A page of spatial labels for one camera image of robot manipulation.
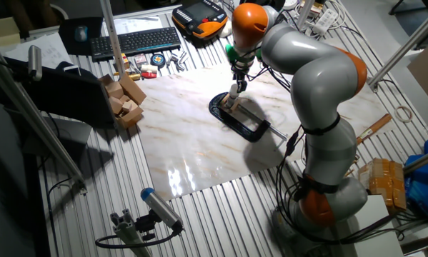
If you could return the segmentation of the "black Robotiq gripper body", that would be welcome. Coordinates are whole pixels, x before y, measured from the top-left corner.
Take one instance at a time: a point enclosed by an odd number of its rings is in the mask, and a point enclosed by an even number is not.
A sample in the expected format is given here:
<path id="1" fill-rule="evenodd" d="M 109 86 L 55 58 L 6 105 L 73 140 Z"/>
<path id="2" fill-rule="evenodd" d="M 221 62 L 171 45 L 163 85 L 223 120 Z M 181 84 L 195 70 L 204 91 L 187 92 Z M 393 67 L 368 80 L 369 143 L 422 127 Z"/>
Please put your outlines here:
<path id="1" fill-rule="evenodd" d="M 250 70 L 249 61 L 234 60 L 232 63 L 233 79 L 235 81 L 245 81 Z"/>

